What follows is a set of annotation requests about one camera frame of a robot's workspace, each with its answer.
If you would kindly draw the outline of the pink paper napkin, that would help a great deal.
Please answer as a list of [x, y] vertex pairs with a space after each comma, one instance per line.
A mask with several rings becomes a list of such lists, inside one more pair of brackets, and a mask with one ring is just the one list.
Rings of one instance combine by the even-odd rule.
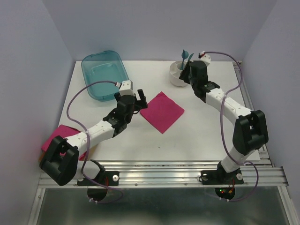
[[158, 93], [140, 114], [160, 133], [165, 133], [184, 113], [184, 109], [164, 92]]

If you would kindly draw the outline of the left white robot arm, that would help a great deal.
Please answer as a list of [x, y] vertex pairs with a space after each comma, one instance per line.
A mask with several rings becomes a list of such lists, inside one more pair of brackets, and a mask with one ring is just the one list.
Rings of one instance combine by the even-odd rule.
[[117, 106], [96, 125], [66, 138], [54, 137], [46, 150], [39, 167], [58, 185], [68, 184], [79, 174], [82, 162], [79, 157], [102, 141], [114, 138], [127, 128], [135, 111], [148, 107], [142, 89], [137, 100], [135, 94], [115, 93]]

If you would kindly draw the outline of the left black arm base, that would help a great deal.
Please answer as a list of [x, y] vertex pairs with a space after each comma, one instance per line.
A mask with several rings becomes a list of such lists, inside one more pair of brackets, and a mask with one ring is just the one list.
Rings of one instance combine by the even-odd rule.
[[81, 173], [80, 165], [83, 165], [83, 161], [78, 164], [78, 169], [76, 173], [77, 185], [78, 186], [98, 186], [98, 183], [102, 186], [118, 186], [120, 172], [119, 171], [109, 171], [106, 170], [103, 165], [101, 165], [96, 160], [87, 161], [84, 167], [84, 173], [93, 180], [90, 181]]

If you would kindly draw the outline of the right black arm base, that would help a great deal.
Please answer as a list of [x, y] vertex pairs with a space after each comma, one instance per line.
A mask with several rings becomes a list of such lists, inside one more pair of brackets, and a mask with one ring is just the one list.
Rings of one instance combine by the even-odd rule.
[[226, 172], [221, 162], [215, 170], [202, 170], [198, 180], [203, 185], [229, 185], [232, 181], [235, 184], [244, 183], [240, 168], [233, 172]]

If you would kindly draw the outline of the teal plastic spoon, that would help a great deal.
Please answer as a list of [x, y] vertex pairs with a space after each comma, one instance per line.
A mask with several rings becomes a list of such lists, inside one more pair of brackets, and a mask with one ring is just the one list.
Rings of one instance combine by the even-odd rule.
[[188, 57], [189, 57], [189, 53], [187, 51], [183, 50], [183, 52], [181, 54], [181, 58], [182, 58], [182, 63], [181, 63], [181, 67], [180, 67], [181, 70], [183, 70], [184, 62]]

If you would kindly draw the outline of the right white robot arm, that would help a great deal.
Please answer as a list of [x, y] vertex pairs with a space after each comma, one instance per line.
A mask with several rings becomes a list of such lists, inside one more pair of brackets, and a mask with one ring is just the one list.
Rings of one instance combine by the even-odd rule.
[[220, 118], [227, 118], [234, 126], [231, 150], [218, 163], [217, 169], [202, 177], [203, 183], [226, 183], [235, 178], [240, 166], [255, 151], [265, 145], [268, 130], [265, 114], [261, 110], [252, 111], [228, 97], [220, 86], [209, 81], [207, 64], [201, 60], [188, 61], [180, 79], [190, 84], [194, 94], [204, 103], [215, 108]]

